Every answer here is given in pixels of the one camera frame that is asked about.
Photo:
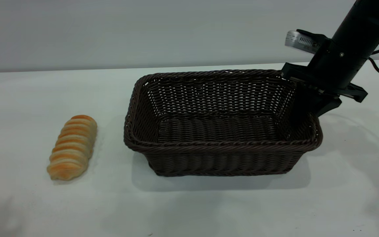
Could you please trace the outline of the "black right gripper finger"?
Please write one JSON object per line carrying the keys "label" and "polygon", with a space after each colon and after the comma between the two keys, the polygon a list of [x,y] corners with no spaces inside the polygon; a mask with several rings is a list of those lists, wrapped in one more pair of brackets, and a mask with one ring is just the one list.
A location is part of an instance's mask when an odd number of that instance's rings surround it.
{"label": "black right gripper finger", "polygon": [[314,114],[317,117],[338,108],[342,101],[335,93],[316,93],[314,95]]}
{"label": "black right gripper finger", "polygon": [[291,115],[316,114],[318,91],[315,87],[296,82]]}

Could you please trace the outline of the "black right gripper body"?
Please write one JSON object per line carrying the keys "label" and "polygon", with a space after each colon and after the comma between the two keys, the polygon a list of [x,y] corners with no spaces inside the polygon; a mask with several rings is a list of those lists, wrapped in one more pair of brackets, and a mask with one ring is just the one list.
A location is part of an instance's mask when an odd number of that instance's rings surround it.
{"label": "black right gripper body", "polygon": [[320,92],[335,93],[362,102],[367,92],[351,81],[364,64],[350,57],[326,36],[286,36],[285,46],[314,55],[307,66],[285,63],[282,76],[315,87]]}

